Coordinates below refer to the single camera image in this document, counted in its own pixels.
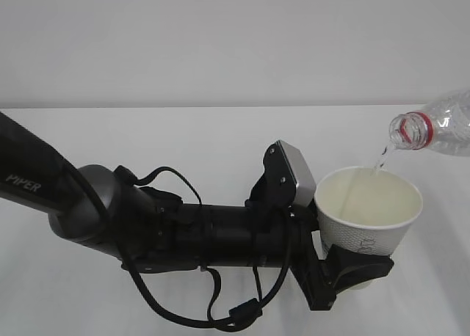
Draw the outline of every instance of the plastic bottle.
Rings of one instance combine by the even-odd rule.
[[[396,149],[470,156],[470,90],[395,117],[389,135]]]

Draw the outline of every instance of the paper cup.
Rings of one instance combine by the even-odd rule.
[[[365,167],[330,173],[317,186],[315,203],[323,250],[391,255],[422,211],[419,190],[403,178]]]

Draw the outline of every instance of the white backdrop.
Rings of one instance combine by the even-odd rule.
[[[278,138],[300,148],[319,180],[329,171],[373,164],[387,126],[412,106],[284,108],[28,109],[6,113],[55,146],[76,166],[123,164],[139,176],[154,167],[181,170],[205,203],[241,205]],[[431,152],[394,154],[388,168],[422,191],[424,211],[394,253],[390,275],[346,291],[330,312],[308,311],[289,273],[264,316],[241,335],[470,334],[470,167],[467,158]],[[160,189],[193,197],[177,179]],[[119,262],[63,241],[46,216],[0,200],[0,335],[215,335],[154,315]],[[216,315],[254,296],[250,269],[221,269]],[[264,289],[277,269],[262,269]],[[212,279],[199,271],[145,278],[177,313],[203,318]]]
[[[0,107],[421,103],[468,0],[0,0]]]

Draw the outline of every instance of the robotic arm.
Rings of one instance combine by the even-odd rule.
[[[329,310],[341,291],[386,276],[389,257],[362,255],[332,246],[318,258],[311,233],[318,230],[315,182],[301,152],[284,141],[264,154],[264,174],[244,206],[183,203],[173,193],[148,186],[160,167],[141,180],[125,167],[75,169],[53,147],[0,113],[0,197],[48,214],[61,238],[116,257],[160,316],[197,328],[239,331],[250,326],[282,285],[290,269],[311,310]],[[210,309],[220,292],[212,266],[281,267],[272,290],[220,320]],[[207,270],[214,278],[208,320],[175,315],[152,297],[140,274]]]

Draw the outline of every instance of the black cable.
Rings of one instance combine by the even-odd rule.
[[[289,270],[290,266],[290,257],[291,257],[291,252],[292,252],[292,235],[291,235],[291,221],[290,217],[287,212],[283,211],[283,216],[286,219],[286,249],[284,251],[284,256],[283,256],[283,264],[281,267],[281,270],[279,271],[278,278],[276,279],[273,287],[271,290],[268,292],[268,294],[259,300],[259,305],[257,311],[254,312],[253,316],[246,320],[246,322],[242,324],[237,324],[237,325],[224,325],[223,323],[219,323],[216,320],[212,318],[212,306],[215,303],[215,300],[220,294],[221,286],[222,286],[222,279],[220,278],[220,274],[217,270],[215,269],[207,269],[207,271],[212,275],[212,278],[214,279],[214,293],[212,294],[211,301],[209,302],[209,306],[207,308],[207,318],[210,321],[213,321],[215,324],[215,328],[224,331],[224,332],[238,332],[242,331],[249,326],[251,326],[256,319],[258,318],[259,311],[265,307],[268,303],[272,301],[272,299],[275,297],[275,295],[279,292],[281,289],[282,284],[284,283],[284,280],[286,279],[287,272]],[[256,287],[258,290],[258,297],[261,298],[261,281],[259,280],[259,274],[256,266],[253,266],[253,273],[255,274],[255,280],[256,280]]]
[[[184,184],[186,184],[189,187],[189,189],[191,189],[192,193],[194,193],[194,195],[198,198],[199,205],[203,204],[203,201],[201,200],[199,193],[195,190],[192,184],[181,173],[179,173],[175,169],[168,167],[168,166],[162,166],[162,167],[155,169],[149,175],[137,180],[135,182],[135,185],[147,186],[148,184],[150,184],[150,182],[152,182],[156,178],[156,176],[158,176],[162,172],[171,172],[177,175],[184,182]]]
[[[77,182],[77,184],[82,188],[82,191],[85,195],[90,199],[90,202],[93,204],[95,209],[97,210],[100,218],[105,222],[107,225],[112,237],[115,240],[117,250],[123,260],[124,265],[129,270],[132,280],[134,284],[137,286],[140,294],[150,306],[150,308],[162,318],[165,318],[173,323],[194,327],[198,329],[211,329],[214,327],[214,322],[220,324],[232,324],[234,322],[233,318],[228,317],[216,321],[205,321],[205,320],[195,320],[190,318],[185,318],[183,316],[174,314],[169,310],[163,308],[152,296],[151,292],[148,290],[147,286],[145,285],[140,273],[138,272],[136,266],[134,265],[134,261],[131,258],[131,255],[127,252],[126,247],[120,242],[118,233],[114,228],[112,223],[111,217],[108,213],[108,210],[104,207],[103,202],[101,201],[100,197],[96,194],[95,189],[88,183],[87,179],[72,165],[70,162],[65,162],[65,170],[70,174],[70,176]]]
[[[259,279],[258,266],[253,264],[253,275],[255,276],[256,292],[258,292],[258,301],[263,299],[263,291],[261,289],[261,280]]]

